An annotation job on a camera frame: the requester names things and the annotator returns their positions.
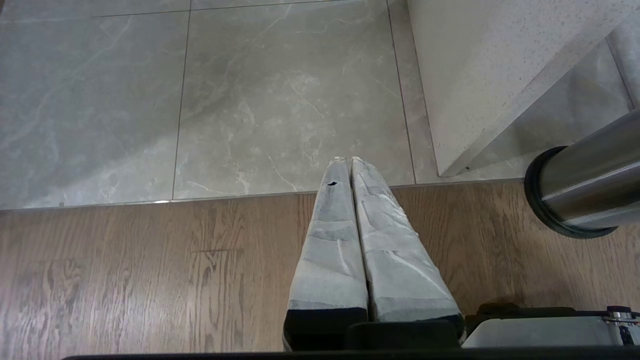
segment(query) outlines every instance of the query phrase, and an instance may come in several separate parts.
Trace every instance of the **chrome cylinder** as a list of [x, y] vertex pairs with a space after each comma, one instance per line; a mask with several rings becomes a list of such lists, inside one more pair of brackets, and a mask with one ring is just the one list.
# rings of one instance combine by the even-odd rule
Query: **chrome cylinder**
[[640, 109], [552, 156], [539, 181], [542, 202], [569, 227], [640, 220]]

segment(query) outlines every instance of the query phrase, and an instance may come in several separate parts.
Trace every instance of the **stainless steel pipe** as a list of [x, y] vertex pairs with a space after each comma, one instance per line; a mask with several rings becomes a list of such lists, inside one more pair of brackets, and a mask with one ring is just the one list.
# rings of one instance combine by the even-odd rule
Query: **stainless steel pipe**
[[532, 209], [554, 230], [593, 238], [640, 220], [640, 110], [529, 166]]

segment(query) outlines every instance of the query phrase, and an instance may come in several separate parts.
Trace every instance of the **black rubber ring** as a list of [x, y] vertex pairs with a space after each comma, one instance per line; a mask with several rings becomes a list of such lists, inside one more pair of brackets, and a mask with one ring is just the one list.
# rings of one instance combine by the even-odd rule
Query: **black rubber ring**
[[551, 158], [553, 158], [558, 152], [562, 151], [566, 146], [559, 146], [549, 149], [542, 154], [538, 155], [527, 168], [527, 173], [524, 176], [524, 193], [527, 197], [527, 202], [536, 214], [538, 219], [542, 221], [551, 230], [569, 236], [575, 239], [593, 239], [611, 234], [617, 226], [605, 227], [603, 229], [583, 229], [581, 227], [575, 227], [564, 223], [554, 211], [548, 207], [544, 201], [542, 201], [542, 191], [540, 190], [540, 175], [542, 169]]

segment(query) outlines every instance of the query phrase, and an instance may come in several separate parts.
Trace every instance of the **marble floor tile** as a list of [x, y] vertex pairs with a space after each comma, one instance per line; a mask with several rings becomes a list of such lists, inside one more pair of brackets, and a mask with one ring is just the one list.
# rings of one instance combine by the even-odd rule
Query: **marble floor tile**
[[0, 208], [171, 199], [188, 16], [0, 24]]
[[352, 155], [414, 182], [384, 0], [191, 14], [176, 199], [316, 190]]
[[636, 108], [640, 107], [640, 10], [632, 13], [608, 37], [613, 55]]
[[189, 10], [189, 0], [4, 0], [0, 22]]
[[523, 177], [542, 151], [570, 145], [631, 110], [603, 41], [487, 146], [466, 172], [439, 177], [406, 1], [389, 0], [389, 9], [418, 184]]
[[219, 9], [237, 8], [240, 6], [274, 5], [289, 3], [315, 3], [318, 1], [340, 1], [340, 0], [192, 0], [191, 8], [198, 9]]

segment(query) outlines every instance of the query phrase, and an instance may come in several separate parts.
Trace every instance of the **wood laminate flooring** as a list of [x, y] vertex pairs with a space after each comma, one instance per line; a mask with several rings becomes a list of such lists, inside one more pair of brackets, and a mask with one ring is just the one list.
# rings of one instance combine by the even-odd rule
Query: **wood laminate flooring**
[[[518, 182], [396, 197], [465, 314], [640, 308], [640, 227], [545, 228]], [[314, 194], [0, 213], [0, 358], [281, 350]]]

